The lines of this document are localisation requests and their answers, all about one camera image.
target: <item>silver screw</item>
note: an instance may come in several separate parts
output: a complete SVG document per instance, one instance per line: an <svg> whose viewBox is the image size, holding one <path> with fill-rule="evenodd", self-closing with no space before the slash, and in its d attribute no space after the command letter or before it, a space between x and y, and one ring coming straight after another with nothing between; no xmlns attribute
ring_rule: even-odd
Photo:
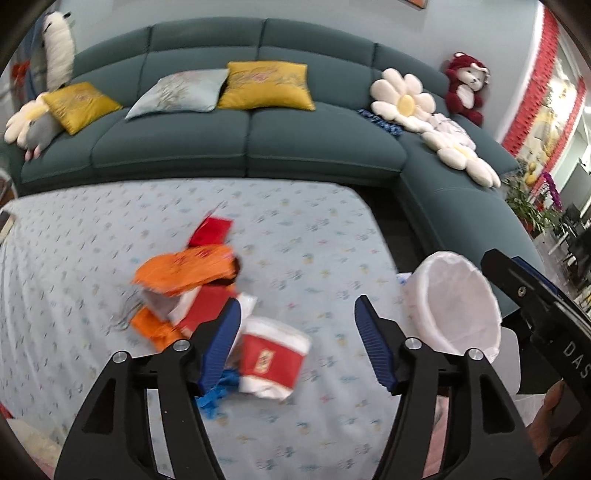
<svg viewBox="0 0 591 480"><path fill-rule="evenodd" d="M409 350L419 350L423 346L423 344L421 343L421 340L419 340L418 338L410 337L406 339L406 341L404 342L404 346Z"/></svg>
<svg viewBox="0 0 591 480"><path fill-rule="evenodd" d="M115 352L113 355L113 361L116 364L122 364L127 360L127 352Z"/></svg>
<svg viewBox="0 0 591 480"><path fill-rule="evenodd" d="M189 346L191 344L189 343L188 340L177 340L174 345L173 348L177 351L177 352L184 352L185 350L189 350Z"/></svg>
<svg viewBox="0 0 591 480"><path fill-rule="evenodd" d="M484 358L484 353L478 348L470 348L468 350L468 356L472 358L472 360L482 360Z"/></svg>

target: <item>stuffed animal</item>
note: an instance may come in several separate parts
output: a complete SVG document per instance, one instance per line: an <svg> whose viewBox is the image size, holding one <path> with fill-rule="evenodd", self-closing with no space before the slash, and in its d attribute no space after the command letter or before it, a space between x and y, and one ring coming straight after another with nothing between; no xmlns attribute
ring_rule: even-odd
<svg viewBox="0 0 591 480"><path fill-rule="evenodd" d="M432 130L428 120L435 111L435 99L423 92L423 84L411 73L404 78L398 70L386 69L369 94L376 100L372 112L388 122L396 122L410 132Z"/></svg>
<svg viewBox="0 0 591 480"><path fill-rule="evenodd" d="M450 113L459 113L479 127L484 120L476 108L483 105L480 92L489 82L489 71L484 64L462 52L453 56L445 74L449 78L449 92L445 103Z"/></svg>
<svg viewBox="0 0 591 480"><path fill-rule="evenodd" d="M65 15L53 12L43 22L43 44L47 58L47 90L53 92L72 79L74 39Z"/></svg>
<svg viewBox="0 0 591 480"><path fill-rule="evenodd" d="M500 187L501 179L495 170L476 152L462 145L454 134L448 132L425 132L423 140L431 150L437 152L439 159L448 167L466 170L468 176L483 187Z"/></svg>
<svg viewBox="0 0 591 480"><path fill-rule="evenodd" d="M43 95L46 93L43 92L35 100L23 105L18 112L9 118L6 124L6 132L4 132L4 141L7 144L16 141L20 148L25 149L27 147L26 137L30 122L49 111L43 101Z"/></svg>
<svg viewBox="0 0 591 480"><path fill-rule="evenodd" d="M25 161L29 161L31 158L39 158L41 152L63 131L64 127L54 118L51 112L46 112L37 120L33 120L27 131Z"/></svg>

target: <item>yellow pillow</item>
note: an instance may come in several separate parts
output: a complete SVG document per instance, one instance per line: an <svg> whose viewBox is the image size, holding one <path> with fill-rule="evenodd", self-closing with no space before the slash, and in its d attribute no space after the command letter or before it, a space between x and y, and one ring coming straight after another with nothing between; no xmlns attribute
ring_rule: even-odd
<svg viewBox="0 0 591 480"><path fill-rule="evenodd" d="M316 110L306 74L308 65L287 61L231 61L228 86L218 108L249 110L283 106Z"/></svg>
<svg viewBox="0 0 591 480"><path fill-rule="evenodd" d="M43 96L49 111L70 135L74 135L121 105L100 93L89 82L75 83Z"/></svg>

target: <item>white patterned tablecloth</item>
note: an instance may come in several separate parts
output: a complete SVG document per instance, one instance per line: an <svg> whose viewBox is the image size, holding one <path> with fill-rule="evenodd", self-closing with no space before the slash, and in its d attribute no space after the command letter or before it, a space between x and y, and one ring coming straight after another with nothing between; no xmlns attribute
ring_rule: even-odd
<svg viewBox="0 0 591 480"><path fill-rule="evenodd" d="M255 314L308 333L313 345L294 394L277 403L225 399L205 420L230 480L369 479L398 402L376 381L353 321L366 294L405 322L396 270L367 206L334 184L163 180L25 197L0 247L0 401L63 442L85 395L117 350L153 353L121 316L137 267L184 248L208 210L234 220L238 287ZM157 395L149 393L150 402ZM172 475L163 434L159 470Z"/></svg>

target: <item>green sectional sofa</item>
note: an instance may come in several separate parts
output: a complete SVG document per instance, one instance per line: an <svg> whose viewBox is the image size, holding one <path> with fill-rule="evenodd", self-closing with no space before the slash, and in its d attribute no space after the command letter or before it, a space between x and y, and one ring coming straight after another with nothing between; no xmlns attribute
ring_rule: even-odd
<svg viewBox="0 0 591 480"><path fill-rule="evenodd" d="M308 65L315 112L284 108L214 110L124 120L159 78L231 60ZM0 146L21 194L104 181L163 177L263 177L389 187L428 253L448 249L475 264L499 248L543 271L530 237L500 192L442 164L415 134L398 139L357 114L381 70L414 73L448 115L447 77L393 48L319 25L270 18L202 18L142 28L76 56L73 83L88 81L120 102L78 134L62 134L38 160ZM515 160L484 130L454 117L500 174ZM504 314L515 305L498 294Z"/></svg>

